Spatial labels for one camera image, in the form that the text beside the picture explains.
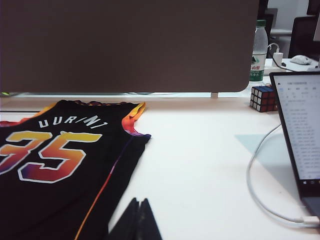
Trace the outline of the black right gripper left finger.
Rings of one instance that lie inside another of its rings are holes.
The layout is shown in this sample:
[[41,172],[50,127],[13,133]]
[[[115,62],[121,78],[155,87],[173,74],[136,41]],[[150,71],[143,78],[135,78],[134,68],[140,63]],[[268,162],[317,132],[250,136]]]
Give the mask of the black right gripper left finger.
[[107,236],[107,240],[132,240],[136,231],[139,202],[134,197]]

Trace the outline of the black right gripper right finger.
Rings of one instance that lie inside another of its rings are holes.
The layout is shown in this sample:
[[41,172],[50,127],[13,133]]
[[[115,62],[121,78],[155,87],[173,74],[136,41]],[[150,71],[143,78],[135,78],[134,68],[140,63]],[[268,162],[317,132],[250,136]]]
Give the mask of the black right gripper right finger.
[[139,240],[162,240],[152,208],[145,198],[138,210],[138,239]]

